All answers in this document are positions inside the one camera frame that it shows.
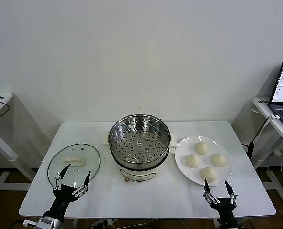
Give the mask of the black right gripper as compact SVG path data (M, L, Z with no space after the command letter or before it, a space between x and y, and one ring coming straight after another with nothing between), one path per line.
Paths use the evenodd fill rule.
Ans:
M210 192L207 180L204 179L203 197L208 202L208 204L212 204L212 208L218 212L220 217L220 229L240 229L241 226L238 224L233 214L233 210L236 208L237 205L236 198L238 195L234 194L231 185L226 180L225 186L229 198L215 198Z

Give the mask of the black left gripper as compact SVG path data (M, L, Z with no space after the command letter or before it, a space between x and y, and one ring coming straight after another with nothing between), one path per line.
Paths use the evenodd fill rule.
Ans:
M61 184L61 180L64 178L70 166L71 164L68 164L54 177L53 193L55 200L49 210L53 215L64 216L69 204L77 201L78 198L83 196L89 189L88 185L90 183L91 171L88 172L83 185L78 189Z

